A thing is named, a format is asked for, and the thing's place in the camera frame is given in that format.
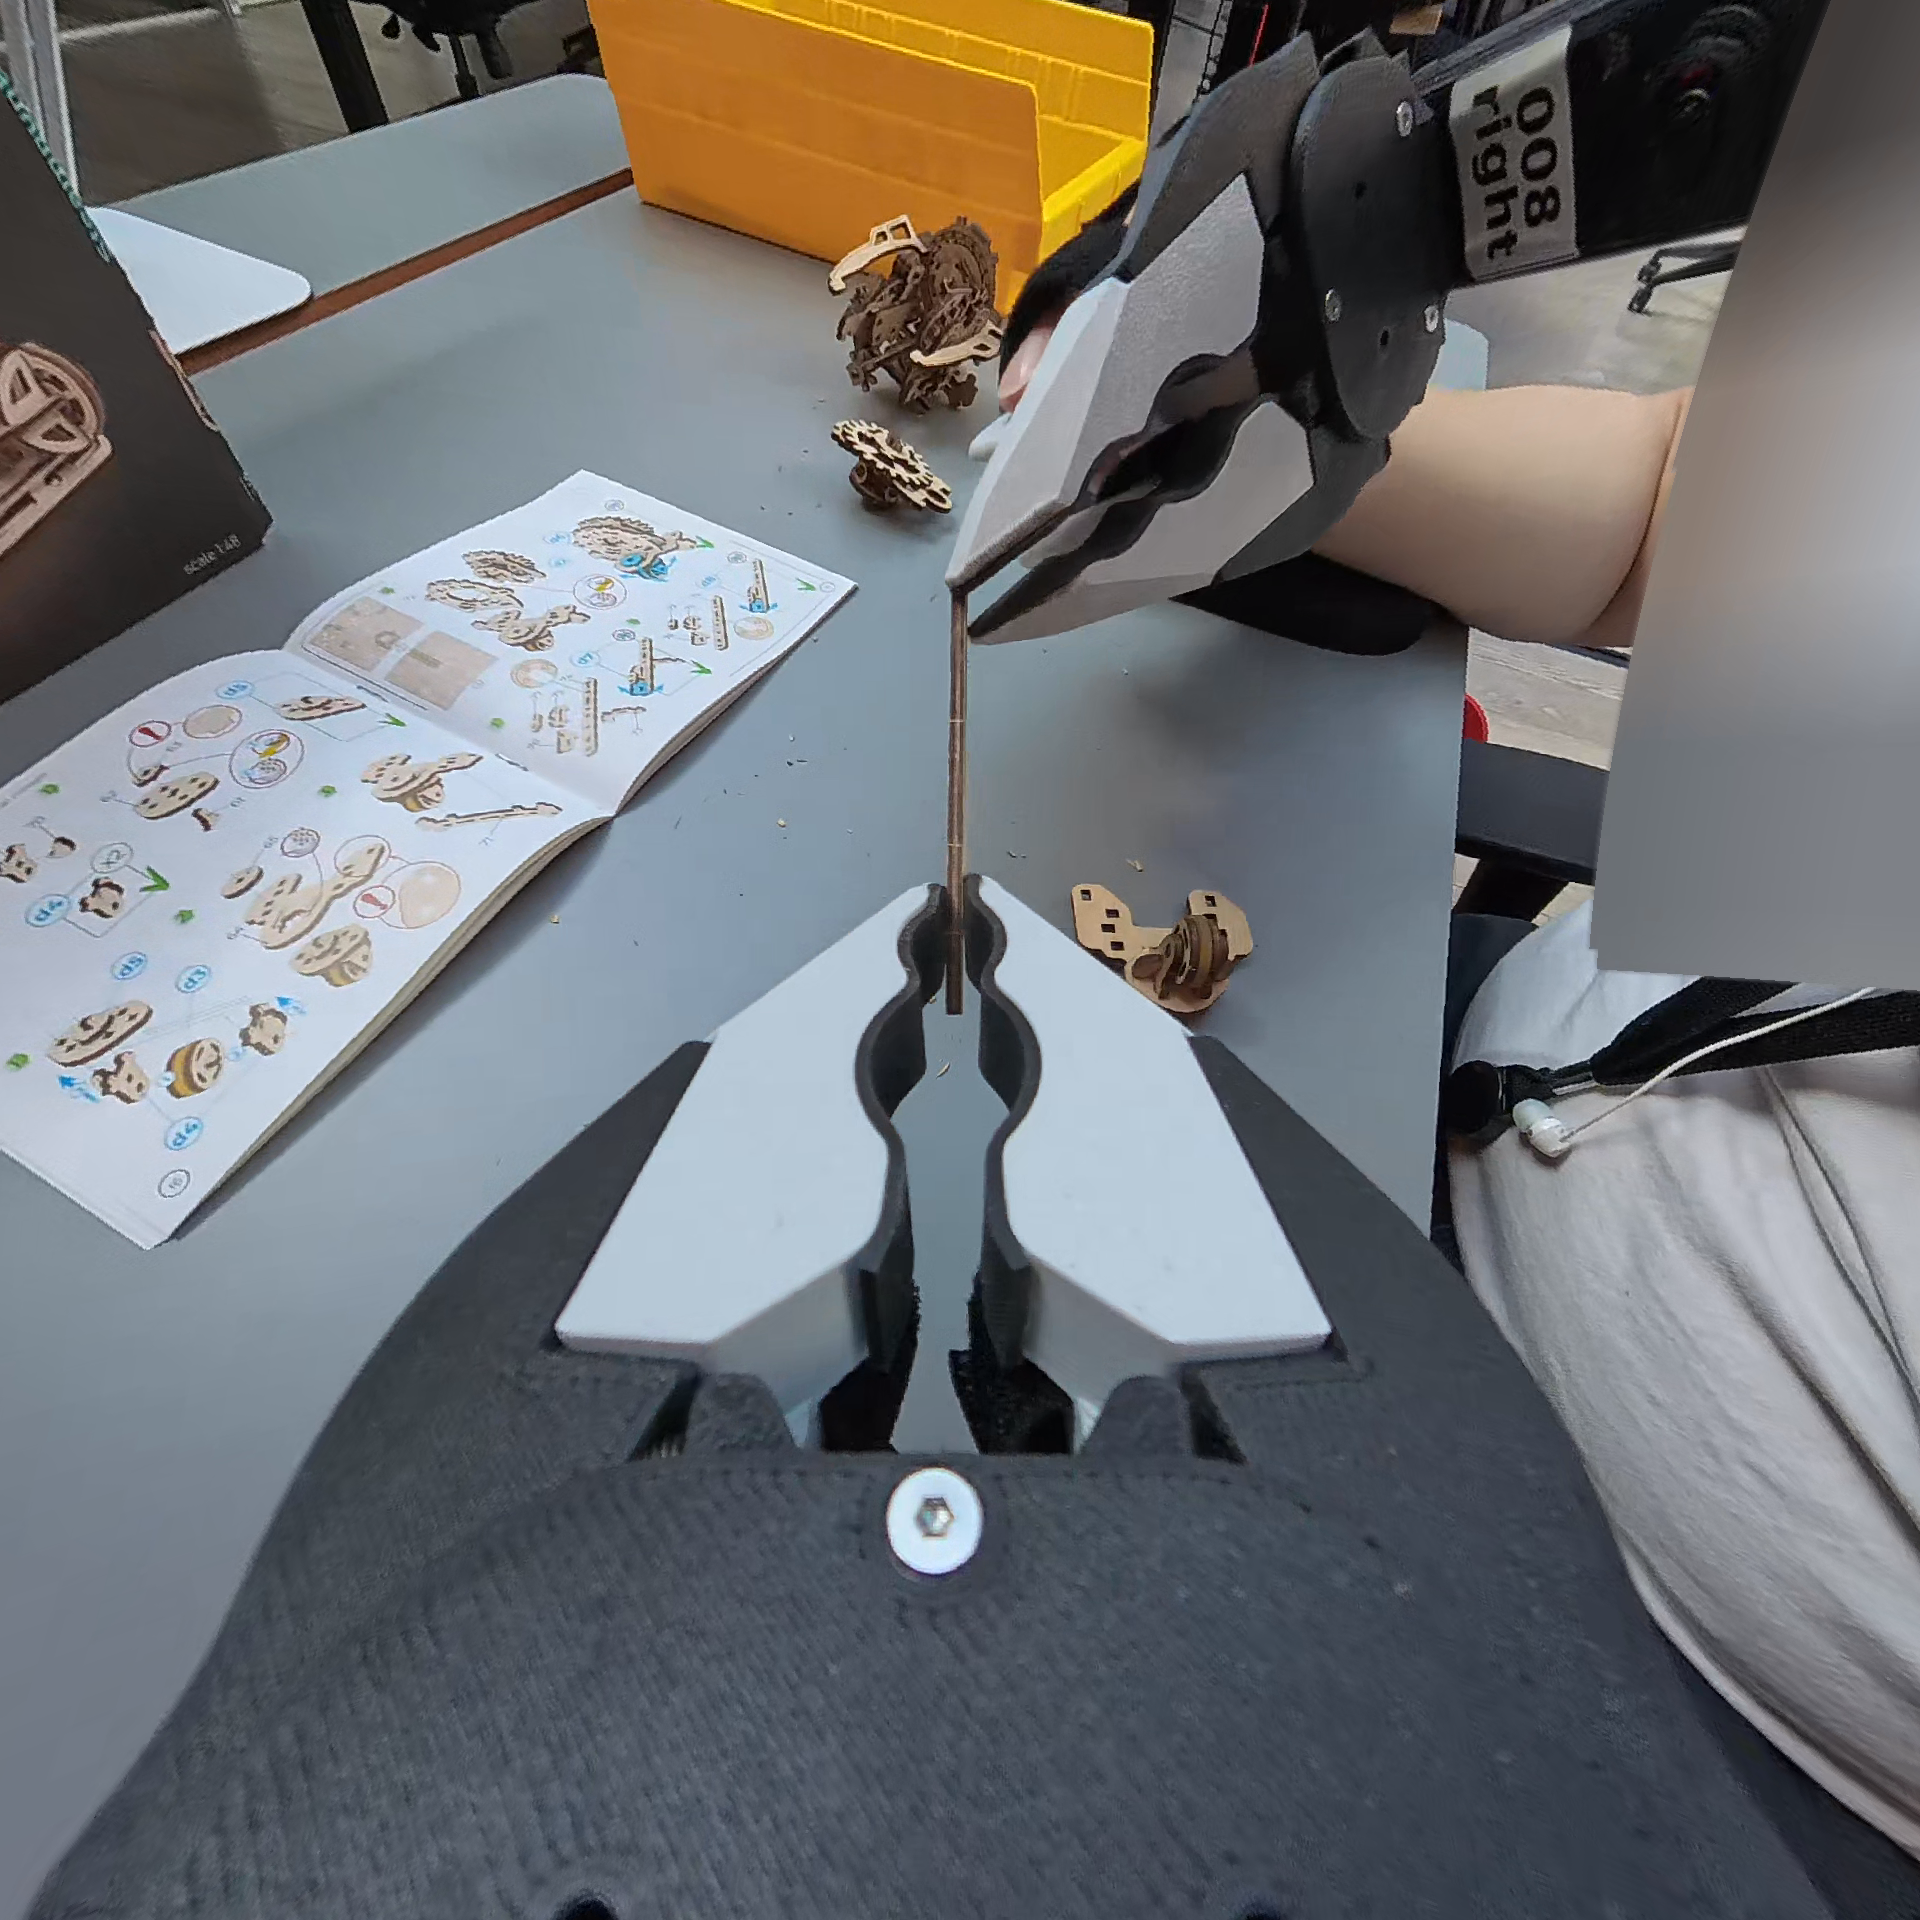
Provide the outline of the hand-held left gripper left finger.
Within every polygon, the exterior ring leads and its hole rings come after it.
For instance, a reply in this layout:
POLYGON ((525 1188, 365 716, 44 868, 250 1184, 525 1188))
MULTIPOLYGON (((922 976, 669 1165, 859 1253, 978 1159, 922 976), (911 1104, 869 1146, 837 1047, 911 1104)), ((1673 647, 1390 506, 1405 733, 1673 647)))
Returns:
POLYGON ((715 1028, 559 1345, 755 1376, 826 1449, 892 1447, 919 1343, 893 1115, 946 931, 946 889, 907 891, 715 1028))

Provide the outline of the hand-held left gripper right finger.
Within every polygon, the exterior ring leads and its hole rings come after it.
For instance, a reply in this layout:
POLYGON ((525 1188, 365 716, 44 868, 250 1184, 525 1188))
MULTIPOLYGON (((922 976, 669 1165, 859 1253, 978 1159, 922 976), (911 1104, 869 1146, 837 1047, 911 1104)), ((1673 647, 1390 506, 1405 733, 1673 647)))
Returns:
POLYGON ((983 1164, 966 1424, 1070 1449, 1111 1392, 1195 1363, 1318 1353, 1332 1327, 1197 1052, 995 881, 966 881, 983 1164))

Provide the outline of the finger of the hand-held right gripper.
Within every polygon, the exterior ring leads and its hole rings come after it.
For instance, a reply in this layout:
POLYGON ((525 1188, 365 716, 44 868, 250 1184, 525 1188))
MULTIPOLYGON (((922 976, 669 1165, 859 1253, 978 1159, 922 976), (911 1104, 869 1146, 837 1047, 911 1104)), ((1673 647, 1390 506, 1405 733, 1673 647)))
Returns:
MULTIPOLYGON (((1103 280, 1067 307, 969 500, 948 586, 978 586, 1033 537, 1047 539, 1058 522, 1089 509, 1081 493, 1092 469, 1147 429, 1174 369, 1195 357, 1219 361, 1251 340, 1261 265, 1252 193, 1245 176, 1235 176, 1132 280, 1103 280)), ((1202 490, 1252 408, 1236 416, 1227 403, 1214 416, 1226 450, 1202 452, 1195 482, 1161 479, 1154 496, 1202 490)))
POLYGON ((1070 634, 1204 588, 1311 488, 1305 429, 1274 401, 1236 425, 1223 467, 1186 496, 1079 513, 1023 557, 1023 576, 974 612, 986 642, 1070 634))

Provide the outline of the wooden model part with holes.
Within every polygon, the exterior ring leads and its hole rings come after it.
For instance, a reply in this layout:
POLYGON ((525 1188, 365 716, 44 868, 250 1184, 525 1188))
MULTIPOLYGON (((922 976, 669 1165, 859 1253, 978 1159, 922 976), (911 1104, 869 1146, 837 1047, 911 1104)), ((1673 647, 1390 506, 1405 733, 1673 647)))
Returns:
POLYGON ((1209 1010, 1236 963, 1254 949, 1236 904, 1206 889, 1189 891, 1186 912, 1169 928, 1142 928, 1130 906, 1097 882, 1079 882, 1070 896, 1074 940, 1174 1017, 1209 1010))

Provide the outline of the thin wooden model strip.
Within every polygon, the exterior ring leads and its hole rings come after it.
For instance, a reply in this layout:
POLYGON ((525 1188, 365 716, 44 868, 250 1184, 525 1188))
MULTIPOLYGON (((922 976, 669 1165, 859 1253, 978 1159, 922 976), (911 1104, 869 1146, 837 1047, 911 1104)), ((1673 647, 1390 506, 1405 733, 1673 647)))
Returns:
POLYGON ((946 733, 946 938, 943 1010, 959 1017, 966 1002, 966 872, 969 872, 969 596, 951 588, 948 733, 946 733))

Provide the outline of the person's right forearm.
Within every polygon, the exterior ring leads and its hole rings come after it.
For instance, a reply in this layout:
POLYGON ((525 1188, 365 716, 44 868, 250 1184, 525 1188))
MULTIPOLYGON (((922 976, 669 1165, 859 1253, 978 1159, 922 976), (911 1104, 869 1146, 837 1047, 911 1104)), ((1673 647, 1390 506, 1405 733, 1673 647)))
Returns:
POLYGON ((1315 553, 1501 641, 1628 649, 1691 397, 1430 388, 1315 553))

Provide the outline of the wooden gear model assembly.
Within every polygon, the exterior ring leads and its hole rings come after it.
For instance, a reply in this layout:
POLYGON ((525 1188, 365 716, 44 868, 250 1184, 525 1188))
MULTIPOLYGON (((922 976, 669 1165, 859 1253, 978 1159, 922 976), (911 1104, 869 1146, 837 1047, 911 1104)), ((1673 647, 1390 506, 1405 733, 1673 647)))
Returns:
POLYGON ((892 378, 902 410, 966 410, 977 367, 996 360, 998 260, 969 218, 922 234, 900 216, 837 260, 827 285, 849 307, 837 336, 849 340, 849 379, 863 393, 892 378))

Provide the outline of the black model kit box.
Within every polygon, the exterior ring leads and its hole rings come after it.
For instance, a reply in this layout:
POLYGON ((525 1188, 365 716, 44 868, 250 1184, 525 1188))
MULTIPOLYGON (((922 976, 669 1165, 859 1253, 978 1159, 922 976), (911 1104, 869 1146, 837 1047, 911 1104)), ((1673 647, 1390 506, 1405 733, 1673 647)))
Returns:
POLYGON ((257 553, 269 527, 5 88, 2 697, 257 553))

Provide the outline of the person's right hand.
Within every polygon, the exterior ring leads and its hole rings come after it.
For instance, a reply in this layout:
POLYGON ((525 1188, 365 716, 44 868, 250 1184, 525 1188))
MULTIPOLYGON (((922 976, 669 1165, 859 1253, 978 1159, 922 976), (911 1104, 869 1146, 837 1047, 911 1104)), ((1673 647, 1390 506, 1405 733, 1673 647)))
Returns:
POLYGON ((1113 263, 1133 209, 1137 189, 1132 187, 1033 271, 1001 335, 998 411, 1003 416, 1017 410, 1066 308, 1113 263))

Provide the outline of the small wooden gear part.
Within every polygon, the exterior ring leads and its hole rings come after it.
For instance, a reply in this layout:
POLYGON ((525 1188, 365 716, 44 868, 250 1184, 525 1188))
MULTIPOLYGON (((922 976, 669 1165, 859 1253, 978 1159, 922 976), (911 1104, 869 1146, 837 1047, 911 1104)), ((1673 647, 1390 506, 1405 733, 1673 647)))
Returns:
POLYGON ((938 472, 899 434, 876 420, 845 419, 833 425, 833 443, 851 456, 853 492, 876 513, 910 507, 948 515, 953 493, 938 472))

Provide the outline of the yellow plastic bin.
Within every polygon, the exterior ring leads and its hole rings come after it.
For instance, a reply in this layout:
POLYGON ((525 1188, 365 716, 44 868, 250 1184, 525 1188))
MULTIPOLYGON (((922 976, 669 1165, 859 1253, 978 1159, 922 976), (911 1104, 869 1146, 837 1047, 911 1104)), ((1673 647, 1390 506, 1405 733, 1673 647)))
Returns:
POLYGON ((998 308, 1141 178, 1147 24, 1061 2, 590 2, 643 202, 834 263, 969 218, 998 308))

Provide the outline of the white instruction booklet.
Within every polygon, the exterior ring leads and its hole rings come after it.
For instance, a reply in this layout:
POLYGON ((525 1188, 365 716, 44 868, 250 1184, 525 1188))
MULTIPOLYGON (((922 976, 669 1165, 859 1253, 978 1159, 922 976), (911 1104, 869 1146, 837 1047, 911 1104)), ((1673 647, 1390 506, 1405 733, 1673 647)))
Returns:
POLYGON ((167 1242, 854 592, 575 472, 5 787, 2 1147, 167 1242))

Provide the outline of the person's white shirt torso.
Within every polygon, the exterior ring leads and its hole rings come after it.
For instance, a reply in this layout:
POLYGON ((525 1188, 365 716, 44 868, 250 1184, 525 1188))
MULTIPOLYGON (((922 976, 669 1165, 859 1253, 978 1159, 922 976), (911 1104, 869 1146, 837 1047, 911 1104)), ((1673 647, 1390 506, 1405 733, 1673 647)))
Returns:
POLYGON ((1457 1032, 1466 1279, 1581 1453, 1655 1625, 1754 1737, 1787 1828, 1829 1795, 1917 1844, 1916 992, 1606 972, 1590 908, 1530 931, 1457 1032))

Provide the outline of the white flat plate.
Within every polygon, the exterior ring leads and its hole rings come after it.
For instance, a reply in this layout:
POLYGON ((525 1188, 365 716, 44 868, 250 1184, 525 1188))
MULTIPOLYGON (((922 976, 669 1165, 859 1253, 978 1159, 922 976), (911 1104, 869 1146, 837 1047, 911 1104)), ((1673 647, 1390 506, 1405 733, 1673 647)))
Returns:
POLYGON ((284 319, 313 297, 302 275, 277 263, 118 209, 86 216, 175 360, 284 319))

